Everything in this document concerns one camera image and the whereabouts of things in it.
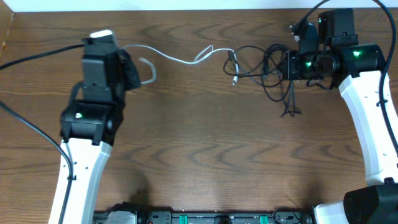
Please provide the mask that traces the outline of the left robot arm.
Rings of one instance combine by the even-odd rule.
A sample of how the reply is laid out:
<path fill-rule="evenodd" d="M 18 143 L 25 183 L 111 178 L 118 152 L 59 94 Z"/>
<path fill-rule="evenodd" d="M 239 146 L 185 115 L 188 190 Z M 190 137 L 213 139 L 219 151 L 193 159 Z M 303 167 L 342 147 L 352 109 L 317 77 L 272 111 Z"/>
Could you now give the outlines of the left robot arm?
<path fill-rule="evenodd" d="M 130 55 L 110 30 L 83 39 L 83 81 L 61 113 L 60 172 L 49 223 L 91 223 L 100 179 L 123 122 L 125 95 L 139 88 Z"/>

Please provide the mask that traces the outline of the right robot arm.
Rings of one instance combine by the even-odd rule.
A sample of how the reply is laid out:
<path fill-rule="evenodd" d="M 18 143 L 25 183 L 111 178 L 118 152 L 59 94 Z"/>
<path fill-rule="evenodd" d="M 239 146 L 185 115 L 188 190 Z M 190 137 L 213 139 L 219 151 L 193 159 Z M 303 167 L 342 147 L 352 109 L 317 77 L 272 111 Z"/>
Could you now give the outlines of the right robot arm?
<path fill-rule="evenodd" d="M 331 78 L 353 118 L 366 174 L 364 188 L 347 192 L 339 202 L 314 206 L 303 222 L 396 223 L 397 114 L 382 50 L 359 43 L 351 9 L 325 11 L 317 24 L 302 19 L 291 32 L 298 49 L 287 51 L 283 78 L 308 85 Z"/>

